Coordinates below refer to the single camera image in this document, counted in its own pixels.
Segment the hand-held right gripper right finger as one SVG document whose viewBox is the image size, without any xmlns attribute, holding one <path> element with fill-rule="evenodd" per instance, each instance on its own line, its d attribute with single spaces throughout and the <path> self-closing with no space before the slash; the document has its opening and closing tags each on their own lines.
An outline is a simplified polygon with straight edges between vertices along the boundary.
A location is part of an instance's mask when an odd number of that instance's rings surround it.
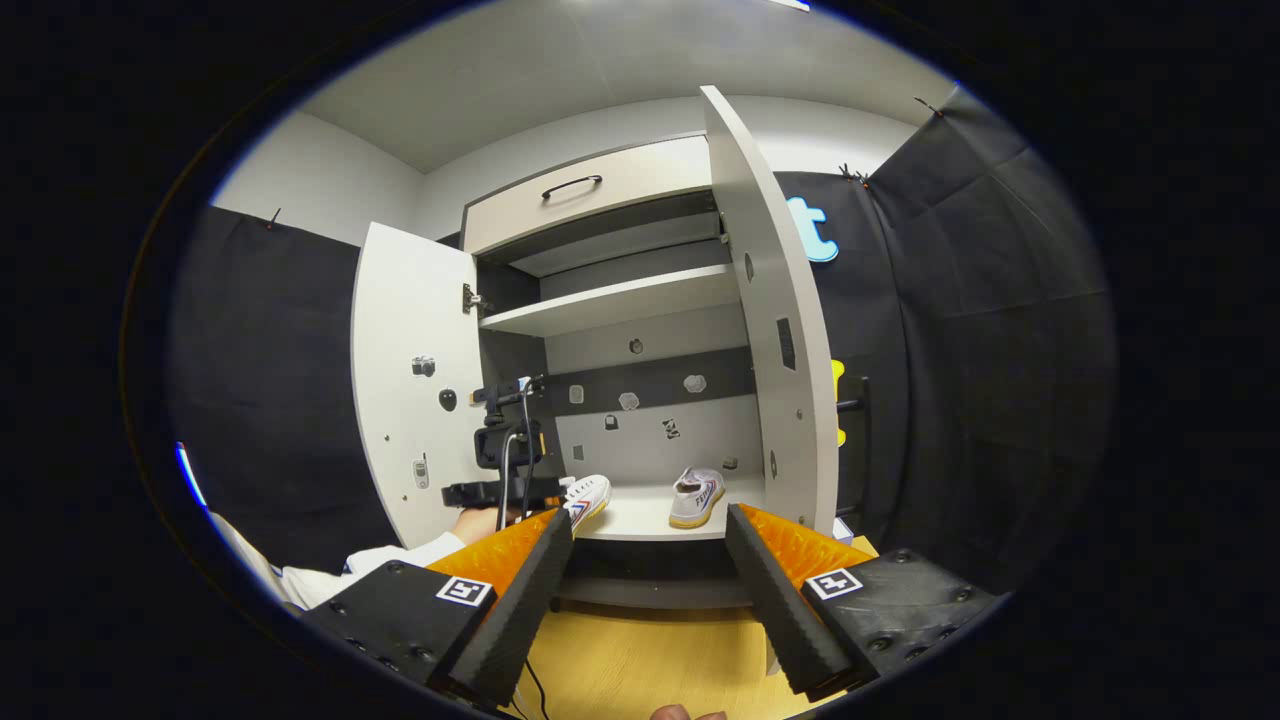
<svg viewBox="0 0 1280 720">
<path fill-rule="evenodd" d="M 873 556 L 745 503 L 724 542 L 780 670 L 809 701 L 920 665 L 1001 603 L 914 550 Z"/>
</svg>

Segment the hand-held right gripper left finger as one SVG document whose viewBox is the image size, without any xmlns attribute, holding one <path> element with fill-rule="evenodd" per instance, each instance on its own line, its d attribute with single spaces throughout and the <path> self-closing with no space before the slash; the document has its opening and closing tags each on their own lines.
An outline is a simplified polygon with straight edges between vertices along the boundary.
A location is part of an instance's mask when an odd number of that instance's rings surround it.
<svg viewBox="0 0 1280 720">
<path fill-rule="evenodd" d="M 550 509 L 426 566 L 384 562 L 300 619 L 402 685 L 495 708 L 515 697 L 572 544 L 570 514 Z"/>
</svg>

